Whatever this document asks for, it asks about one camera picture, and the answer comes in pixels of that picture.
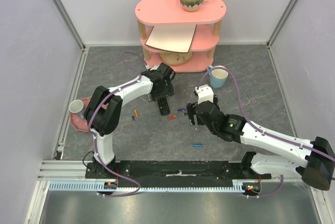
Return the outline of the black remote control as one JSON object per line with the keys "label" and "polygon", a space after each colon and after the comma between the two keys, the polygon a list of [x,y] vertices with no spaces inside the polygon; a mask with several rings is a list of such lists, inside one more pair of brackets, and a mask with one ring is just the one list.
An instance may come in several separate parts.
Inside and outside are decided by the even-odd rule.
{"label": "black remote control", "polygon": [[166,97],[158,98],[157,102],[158,102],[158,107],[159,107],[159,111],[160,111],[161,116],[169,115],[170,114],[170,108],[169,108]]}

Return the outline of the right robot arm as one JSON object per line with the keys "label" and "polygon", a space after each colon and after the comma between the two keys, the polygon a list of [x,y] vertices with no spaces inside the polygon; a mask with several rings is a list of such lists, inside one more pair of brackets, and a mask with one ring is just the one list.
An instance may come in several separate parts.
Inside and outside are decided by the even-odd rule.
{"label": "right robot arm", "polygon": [[322,191],[330,189],[334,173],[334,151],[328,140],[295,138],[266,129],[244,117],[224,114],[211,101],[186,105],[190,124],[204,125],[227,142],[252,145],[275,154],[273,160],[260,154],[246,154],[240,173],[250,179],[257,174],[301,176],[307,185]]}

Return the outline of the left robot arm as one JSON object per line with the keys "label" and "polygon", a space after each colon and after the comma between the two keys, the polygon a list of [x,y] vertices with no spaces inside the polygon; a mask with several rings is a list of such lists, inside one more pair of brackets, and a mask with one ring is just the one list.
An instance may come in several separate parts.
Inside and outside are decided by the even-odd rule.
{"label": "left robot arm", "polygon": [[161,63],[124,84],[95,89],[84,113],[94,138],[94,155],[92,162],[87,165],[88,172],[97,172],[102,178],[114,175],[113,132],[119,124],[122,107],[143,95],[149,94],[157,101],[173,96],[172,80],[175,75],[170,66]]}

